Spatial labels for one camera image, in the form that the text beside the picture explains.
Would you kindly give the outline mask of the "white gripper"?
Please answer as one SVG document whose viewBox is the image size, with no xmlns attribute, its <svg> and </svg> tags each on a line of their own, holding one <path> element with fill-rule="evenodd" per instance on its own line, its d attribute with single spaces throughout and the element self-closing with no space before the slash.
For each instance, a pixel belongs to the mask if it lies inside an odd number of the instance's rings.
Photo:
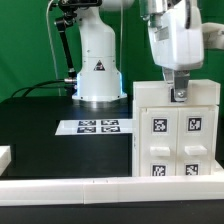
<svg viewBox="0 0 224 224">
<path fill-rule="evenodd" d="M 164 81 L 170 89 L 172 102 L 187 100 L 190 72 L 199 69 L 204 60 L 200 11 L 191 7 L 191 23 L 186 28 L 186 9 L 176 6 L 163 14 L 162 27 L 148 27 L 154 63 L 162 69 Z"/>
</svg>

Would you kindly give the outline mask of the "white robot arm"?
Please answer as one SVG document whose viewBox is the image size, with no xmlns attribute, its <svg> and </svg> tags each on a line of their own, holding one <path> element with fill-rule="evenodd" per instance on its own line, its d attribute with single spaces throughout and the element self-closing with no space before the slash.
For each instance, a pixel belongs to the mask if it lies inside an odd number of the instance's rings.
<svg viewBox="0 0 224 224">
<path fill-rule="evenodd" d="M 60 34 L 77 24 L 81 34 L 82 69 L 76 78 L 77 100 L 112 102 L 126 96 L 116 68 L 115 33 L 99 12 L 127 9 L 135 0 L 59 0 L 63 11 Z M 189 72 L 203 64 L 200 11 L 195 0 L 140 0 L 141 17 L 148 22 L 154 63 L 163 68 L 177 102 L 187 99 Z"/>
</svg>

